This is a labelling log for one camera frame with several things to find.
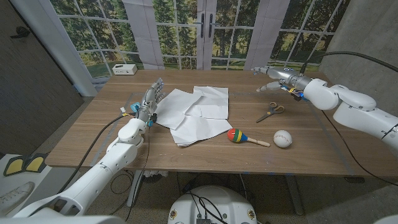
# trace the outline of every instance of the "stack of paper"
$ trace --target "stack of paper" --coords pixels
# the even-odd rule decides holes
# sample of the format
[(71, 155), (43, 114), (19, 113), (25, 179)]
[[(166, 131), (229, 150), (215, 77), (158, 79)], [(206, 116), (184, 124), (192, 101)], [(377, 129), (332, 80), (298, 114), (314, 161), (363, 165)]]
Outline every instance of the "stack of paper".
[(178, 146), (217, 136), (232, 126), (228, 118), (228, 88), (195, 86), (193, 93), (174, 89), (156, 109), (157, 123), (170, 128)]

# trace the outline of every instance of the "colorful maraca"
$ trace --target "colorful maraca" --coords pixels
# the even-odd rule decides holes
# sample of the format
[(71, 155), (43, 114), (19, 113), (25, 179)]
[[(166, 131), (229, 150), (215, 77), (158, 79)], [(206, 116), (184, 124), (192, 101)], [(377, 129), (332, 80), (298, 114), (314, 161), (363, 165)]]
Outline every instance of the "colorful maraca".
[(254, 142), (257, 144), (260, 144), (262, 146), (266, 146), (269, 147), (270, 144), (268, 142), (263, 142), (263, 141), (258, 141), (252, 138), (248, 138), (247, 136), (245, 136), (243, 134), (243, 132), (239, 129), (233, 128), (230, 129), (227, 133), (229, 140), (231, 140), (232, 142), (240, 142), (240, 141), (249, 141), (249, 142)]

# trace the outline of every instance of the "baseball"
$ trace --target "baseball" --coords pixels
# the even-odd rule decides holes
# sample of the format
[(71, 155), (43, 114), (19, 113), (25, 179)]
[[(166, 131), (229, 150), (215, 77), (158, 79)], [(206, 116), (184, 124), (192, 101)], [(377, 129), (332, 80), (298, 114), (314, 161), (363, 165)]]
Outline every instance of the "baseball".
[(285, 130), (279, 130), (274, 134), (274, 142), (279, 147), (287, 147), (293, 142), (292, 136)]

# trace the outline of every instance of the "wooden table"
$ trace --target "wooden table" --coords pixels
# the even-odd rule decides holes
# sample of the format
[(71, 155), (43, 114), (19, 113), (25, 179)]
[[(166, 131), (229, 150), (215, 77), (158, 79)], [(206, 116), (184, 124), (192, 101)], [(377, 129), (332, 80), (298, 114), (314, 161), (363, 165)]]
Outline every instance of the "wooden table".
[[(327, 80), (322, 73), (307, 75)], [(229, 123), (250, 138), (270, 142), (271, 147), (250, 142), (234, 143), (226, 134), (188, 147), (177, 147), (169, 129), (155, 124), (146, 134), (137, 159), (127, 169), (142, 169), (150, 142), (147, 170), (368, 175), (352, 159), (320, 110), (309, 102), (295, 101), (286, 91), (257, 93), (256, 88), (275, 80), (267, 75), (254, 76), (247, 71), (139, 70), (134, 76), (113, 76), (49, 154), (46, 163), (53, 167), (76, 167), (101, 128), (120, 115), (120, 107), (128, 109), (134, 102), (141, 101), (143, 93), (159, 77), (164, 80), (166, 93), (175, 88), (191, 93), (194, 85), (228, 87)], [(267, 111), (270, 101), (285, 106), (285, 112), (256, 124), (256, 120)], [(327, 111), (330, 118), (333, 113), (334, 110)], [(95, 164), (104, 156), (106, 147), (128, 120), (127, 117), (122, 118), (104, 132), (83, 167)], [(384, 177), (398, 176), (397, 159), (383, 142), (336, 122), (334, 124), (365, 168)], [(293, 137), (293, 144), (287, 149), (278, 148), (273, 143), (273, 135), (280, 129), (287, 130)]]

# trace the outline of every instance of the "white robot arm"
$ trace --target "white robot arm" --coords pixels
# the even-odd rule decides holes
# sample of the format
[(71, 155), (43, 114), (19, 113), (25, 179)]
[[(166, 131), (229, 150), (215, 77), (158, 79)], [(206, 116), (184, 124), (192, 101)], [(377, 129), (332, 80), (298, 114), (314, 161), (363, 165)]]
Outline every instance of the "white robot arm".
[(162, 99), (162, 79), (158, 79), (145, 93), (136, 117), (120, 129), (118, 137), (109, 145), (105, 156), (66, 191), (34, 202), (18, 212), (14, 218), (80, 216), (93, 203), (112, 176), (130, 164), (137, 156), (148, 124), (152, 122), (157, 103)]
[(370, 96), (342, 85), (327, 87), (326, 81), (306, 77), (291, 68), (256, 67), (252, 70), (279, 80), (257, 91), (287, 90), (296, 100), (306, 98), (320, 110), (332, 110), (338, 106), (333, 115), (335, 121), (371, 134), (398, 150), (398, 118), (376, 108), (376, 102)]

